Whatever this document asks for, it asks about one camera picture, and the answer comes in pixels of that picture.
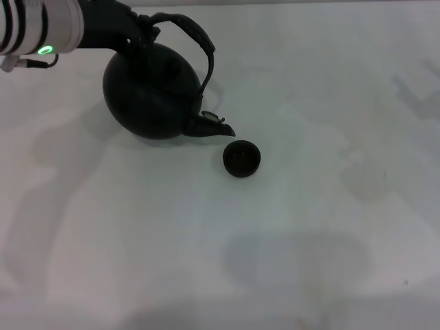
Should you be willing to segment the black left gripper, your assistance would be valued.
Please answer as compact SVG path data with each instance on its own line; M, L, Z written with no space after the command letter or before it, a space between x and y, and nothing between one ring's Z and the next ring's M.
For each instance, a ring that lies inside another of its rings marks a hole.
M84 32L79 49L110 49L124 52L130 61L146 62L151 45L160 33L155 25L161 13L137 15L119 1L79 1Z

